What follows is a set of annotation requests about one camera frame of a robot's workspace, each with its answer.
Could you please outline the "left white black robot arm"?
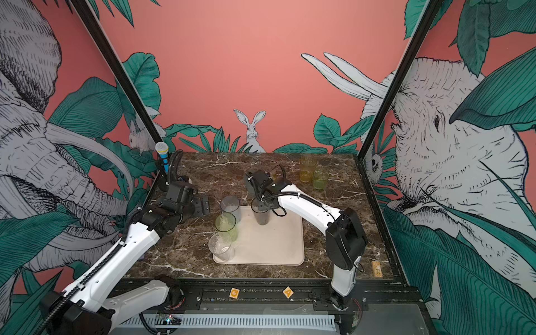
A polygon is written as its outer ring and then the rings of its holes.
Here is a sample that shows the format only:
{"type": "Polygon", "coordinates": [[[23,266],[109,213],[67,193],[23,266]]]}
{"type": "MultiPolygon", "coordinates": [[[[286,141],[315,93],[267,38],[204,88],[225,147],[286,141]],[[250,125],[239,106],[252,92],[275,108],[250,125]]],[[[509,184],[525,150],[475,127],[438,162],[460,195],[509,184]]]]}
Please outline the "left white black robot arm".
{"type": "Polygon", "coordinates": [[[161,198],[133,212],[122,236],[103,257],[62,293],[46,294],[39,303],[42,323],[35,334],[109,334],[149,308],[184,302],[181,284],[166,275],[116,297],[110,293],[135,263],[160,239],[187,220],[210,213],[206,196],[161,198]]]}

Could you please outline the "dark smoky tall glass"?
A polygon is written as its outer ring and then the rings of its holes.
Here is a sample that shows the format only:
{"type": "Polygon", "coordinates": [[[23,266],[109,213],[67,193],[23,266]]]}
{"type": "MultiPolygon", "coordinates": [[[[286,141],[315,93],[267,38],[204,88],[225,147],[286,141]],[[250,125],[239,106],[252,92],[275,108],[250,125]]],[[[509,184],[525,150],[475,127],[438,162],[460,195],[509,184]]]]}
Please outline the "dark smoky tall glass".
{"type": "Polygon", "coordinates": [[[251,202],[251,210],[253,211],[255,220],[259,225],[265,226],[268,224],[270,218],[270,209],[264,202],[258,199],[253,199],[251,202]]]}

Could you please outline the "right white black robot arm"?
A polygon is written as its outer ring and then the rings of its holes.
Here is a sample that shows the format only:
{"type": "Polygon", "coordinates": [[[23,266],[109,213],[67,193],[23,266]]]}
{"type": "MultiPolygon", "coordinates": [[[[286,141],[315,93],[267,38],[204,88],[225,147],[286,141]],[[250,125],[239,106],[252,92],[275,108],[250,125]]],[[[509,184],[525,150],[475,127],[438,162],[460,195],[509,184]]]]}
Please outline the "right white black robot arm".
{"type": "Polygon", "coordinates": [[[326,205],[288,180],[260,181],[253,175],[244,177],[248,192],[269,209],[282,208],[309,222],[325,237],[325,250],[334,266],[329,300],[338,310],[345,310],[355,288],[356,273],[367,248],[368,239],[357,212],[326,205]]]}

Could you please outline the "light green translucent glass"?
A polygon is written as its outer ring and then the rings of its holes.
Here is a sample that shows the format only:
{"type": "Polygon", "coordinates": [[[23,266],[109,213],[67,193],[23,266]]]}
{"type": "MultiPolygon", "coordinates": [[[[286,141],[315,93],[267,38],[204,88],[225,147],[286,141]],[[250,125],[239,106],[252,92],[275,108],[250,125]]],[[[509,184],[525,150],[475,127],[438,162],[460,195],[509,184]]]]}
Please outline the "light green translucent glass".
{"type": "Polygon", "coordinates": [[[220,233],[229,234],[232,241],[238,237],[237,219],[230,213],[220,214],[215,221],[215,227],[220,233]]]}

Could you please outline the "clear tall glass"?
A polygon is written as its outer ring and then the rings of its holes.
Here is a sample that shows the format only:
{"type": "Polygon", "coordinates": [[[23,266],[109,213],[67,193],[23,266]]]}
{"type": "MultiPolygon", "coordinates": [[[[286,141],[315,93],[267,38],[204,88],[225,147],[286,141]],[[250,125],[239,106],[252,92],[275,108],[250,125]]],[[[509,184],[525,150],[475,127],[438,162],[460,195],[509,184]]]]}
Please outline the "clear tall glass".
{"type": "Polygon", "coordinates": [[[210,238],[208,247],[217,261],[227,262],[234,256],[233,240],[228,233],[215,233],[210,238]]]}

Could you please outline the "yellow tall glass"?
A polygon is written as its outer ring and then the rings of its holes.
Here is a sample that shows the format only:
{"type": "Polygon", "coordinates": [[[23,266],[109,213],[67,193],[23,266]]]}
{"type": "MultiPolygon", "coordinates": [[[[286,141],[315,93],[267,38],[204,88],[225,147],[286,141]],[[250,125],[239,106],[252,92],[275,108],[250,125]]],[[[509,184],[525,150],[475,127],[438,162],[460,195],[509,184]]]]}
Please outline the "yellow tall glass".
{"type": "Polygon", "coordinates": [[[317,158],[315,154],[304,154],[300,157],[300,181],[309,183],[315,173],[317,158]]]}

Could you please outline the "beige rectangular tray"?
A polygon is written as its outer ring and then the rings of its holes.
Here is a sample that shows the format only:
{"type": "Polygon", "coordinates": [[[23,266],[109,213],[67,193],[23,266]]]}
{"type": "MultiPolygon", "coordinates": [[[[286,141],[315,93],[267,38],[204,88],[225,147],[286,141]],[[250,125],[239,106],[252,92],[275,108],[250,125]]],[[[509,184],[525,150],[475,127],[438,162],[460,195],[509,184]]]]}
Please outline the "beige rectangular tray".
{"type": "Polygon", "coordinates": [[[237,239],[229,248],[231,258],[213,260],[225,265],[299,266],[304,262],[302,218],[293,212],[280,217],[269,214],[269,221],[260,225],[249,206],[241,208],[237,239]]]}

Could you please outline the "grey-blue translucent glass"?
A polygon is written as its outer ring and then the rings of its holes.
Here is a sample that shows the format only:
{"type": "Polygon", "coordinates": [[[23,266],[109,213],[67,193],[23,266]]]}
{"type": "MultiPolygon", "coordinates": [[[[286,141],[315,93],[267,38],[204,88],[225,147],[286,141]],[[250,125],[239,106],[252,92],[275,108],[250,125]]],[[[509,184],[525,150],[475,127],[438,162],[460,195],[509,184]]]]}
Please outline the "grey-blue translucent glass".
{"type": "Polygon", "coordinates": [[[231,214],[235,217],[236,222],[241,221],[241,202],[237,196],[228,195],[220,201],[222,212],[231,214]]]}

